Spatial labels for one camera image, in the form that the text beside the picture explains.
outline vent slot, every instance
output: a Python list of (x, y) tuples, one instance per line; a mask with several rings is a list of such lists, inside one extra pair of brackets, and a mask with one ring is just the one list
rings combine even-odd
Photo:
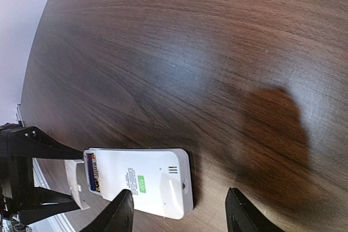
[(169, 174), (178, 174), (178, 167), (177, 166), (169, 166), (168, 171), (169, 171)]

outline wood grain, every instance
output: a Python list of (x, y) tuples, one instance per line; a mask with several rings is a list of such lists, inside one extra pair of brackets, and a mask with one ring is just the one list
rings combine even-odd
[(134, 231), (226, 231), (231, 186), (285, 231), (347, 231), (347, 43), (348, 0), (48, 0), (22, 116), (74, 148), (190, 153), (195, 210)]

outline green sticker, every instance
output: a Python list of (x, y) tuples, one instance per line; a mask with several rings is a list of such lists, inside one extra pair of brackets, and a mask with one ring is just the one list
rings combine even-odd
[(139, 189), (141, 193), (146, 193), (144, 176), (138, 176)]

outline wooden table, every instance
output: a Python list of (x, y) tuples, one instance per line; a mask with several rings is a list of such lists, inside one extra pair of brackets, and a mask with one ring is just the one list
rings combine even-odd
[[(48, 0), (22, 116), (78, 149), (190, 153), (195, 210), (136, 232), (227, 231), (233, 186), (285, 231), (348, 231), (348, 0)], [(86, 196), (76, 229), (107, 205)]]

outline white background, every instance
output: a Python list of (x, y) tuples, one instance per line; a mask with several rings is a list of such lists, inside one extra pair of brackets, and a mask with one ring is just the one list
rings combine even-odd
[(15, 122), (24, 74), (47, 0), (0, 0), (0, 125)]

